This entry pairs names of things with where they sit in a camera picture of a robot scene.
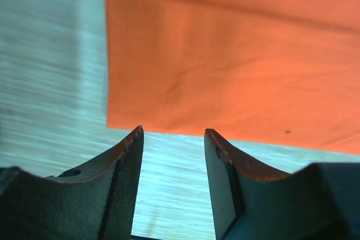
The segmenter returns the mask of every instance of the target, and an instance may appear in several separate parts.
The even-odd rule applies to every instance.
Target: orange cloth
[[[106,0],[107,126],[360,154],[360,0]]]

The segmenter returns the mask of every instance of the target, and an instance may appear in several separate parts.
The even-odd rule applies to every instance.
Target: orange fabric
[[[107,126],[360,154],[360,0],[106,0]]]

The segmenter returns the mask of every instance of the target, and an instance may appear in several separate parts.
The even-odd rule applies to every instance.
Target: orange towel
[[[360,0],[106,0],[107,126],[360,154]]]

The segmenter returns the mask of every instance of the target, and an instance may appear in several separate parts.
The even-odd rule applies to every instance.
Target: cloth
[[[360,0],[105,0],[107,126],[360,154]]]

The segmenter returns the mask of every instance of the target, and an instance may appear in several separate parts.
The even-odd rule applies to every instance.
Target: wood grain surface
[[[1,167],[58,175],[107,150],[129,131],[106,129],[106,102],[104,0],[0,0]],[[203,141],[145,134],[134,235],[214,239]],[[234,144],[288,172],[312,161],[360,161],[341,153]]]

